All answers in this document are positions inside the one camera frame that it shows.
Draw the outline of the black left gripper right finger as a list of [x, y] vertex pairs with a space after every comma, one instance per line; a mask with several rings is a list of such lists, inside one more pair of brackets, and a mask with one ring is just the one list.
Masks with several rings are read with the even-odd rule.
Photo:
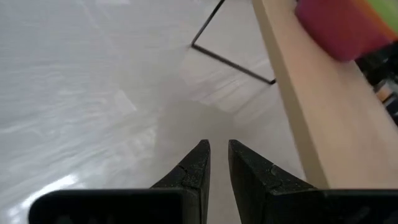
[[228, 160], [242, 223], [263, 223], [266, 203], [277, 194], [315, 188], [234, 139], [228, 143]]

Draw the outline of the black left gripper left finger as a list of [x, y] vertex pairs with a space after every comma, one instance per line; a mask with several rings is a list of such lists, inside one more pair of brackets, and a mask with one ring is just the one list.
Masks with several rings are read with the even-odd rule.
[[178, 192], [183, 223], [207, 223], [210, 156], [210, 143], [207, 139], [203, 139], [168, 174], [152, 186], [153, 189]]

